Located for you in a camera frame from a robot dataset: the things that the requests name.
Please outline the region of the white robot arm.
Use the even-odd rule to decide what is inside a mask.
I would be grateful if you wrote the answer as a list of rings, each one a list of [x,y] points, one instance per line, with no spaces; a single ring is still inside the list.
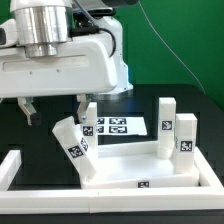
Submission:
[[[0,25],[0,99],[15,98],[30,125],[35,97],[75,95],[78,116],[95,99],[133,89],[115,9],[139,0],[11,0]]]

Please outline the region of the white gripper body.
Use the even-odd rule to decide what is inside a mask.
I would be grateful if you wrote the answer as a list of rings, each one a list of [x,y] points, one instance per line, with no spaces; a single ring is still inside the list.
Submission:
[[[118,83],[113,58],[99,41],[67,42],[51,57],[27,58],[23,48],[0,50],[0,97],[91,94]]]

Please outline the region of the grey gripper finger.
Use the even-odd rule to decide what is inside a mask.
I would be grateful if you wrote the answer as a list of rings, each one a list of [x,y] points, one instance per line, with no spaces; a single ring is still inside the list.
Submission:
[[[41,124],[41,114],[36,111],[32,97],[18,97],[18,105],[27,117],[29,126],[38,126]]]
[[[77,96],[77,101],[79,102],[78,120],[80,123],[84,123],[87,119],[87,109],[91,102],[91,96],[89,94],[80,94]]]

